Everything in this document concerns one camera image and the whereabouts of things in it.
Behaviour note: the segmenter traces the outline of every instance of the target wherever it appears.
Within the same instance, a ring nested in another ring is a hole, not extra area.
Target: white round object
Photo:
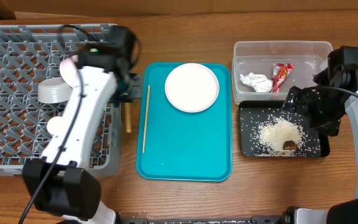
[[[65,128],[66,122],[61,116],[50,118],[47,123],[47,131],[52,135],[59,135]]]
[[[177,66],[165,81],[168,101],[189,113],[208,109],[219,95],[219,82],[211,69],[198,63]]]
[[[72,88],[63,78],[49,78],[38,85],[38,101],[41,103],[60,103],[68,101]]]
[[[75,64],[73,62],[78,61],[78,55],[73,55],[71,58],[65,59],[60,62],[59,71],[60,76],[64,81],[69,84],[72,88],[78,85],[78,74],[76,71]]]

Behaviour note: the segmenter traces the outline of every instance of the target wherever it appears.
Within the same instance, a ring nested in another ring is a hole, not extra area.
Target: chopstick
[[[149,115],[149,98],[150,98],[150,85],[149,85],[149,87],[147,87],[146,118],[144,121],[143,152],[142,153],[144,153],[144,146],[146,144],[147,117]]]

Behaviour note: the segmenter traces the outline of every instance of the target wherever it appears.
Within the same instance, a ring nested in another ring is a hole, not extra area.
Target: clear plastic container
[[[232,87],[234,101],[284,100],[292,86],[315,86],[313,75],[327,67],[333,47],[326,41],[242,41],[234,45]],[[240,81],[240,74],[264,74],[272,79],[274,63],[292,63],[294,69],[278,93],[257,93]]]

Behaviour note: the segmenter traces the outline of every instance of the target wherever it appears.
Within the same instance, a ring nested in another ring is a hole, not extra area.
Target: wooden stick
[[[150,98],[150,85],[149,85],[149,87],[147,87],[146,118],[144,121],[143,152],[142,153],[144,153],[144,146],[146,144],[147,117],[149,115],[149,98]]]
[[[132,132],[131,127],[131,104],[130,103],[124,103],[125,106],[125,126],[127,129],[127,133]]]

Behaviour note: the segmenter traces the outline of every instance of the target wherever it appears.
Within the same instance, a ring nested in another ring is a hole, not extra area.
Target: black tray
[[[286,114],[281,107],[284,101],[243,101],[239,105],[239,128],[241,134],[241,153],[246,157],[266,157],[266,149],[258,147],[259,140],[254,139],[259,122],[268,121],[269,115],[282,117],[291,123],[297,123],[308,133],[309,141],[305,147],[295,150],[295,157],[326,157],[330,153],[328,137],[309,128],[308,118],[298,114]]]

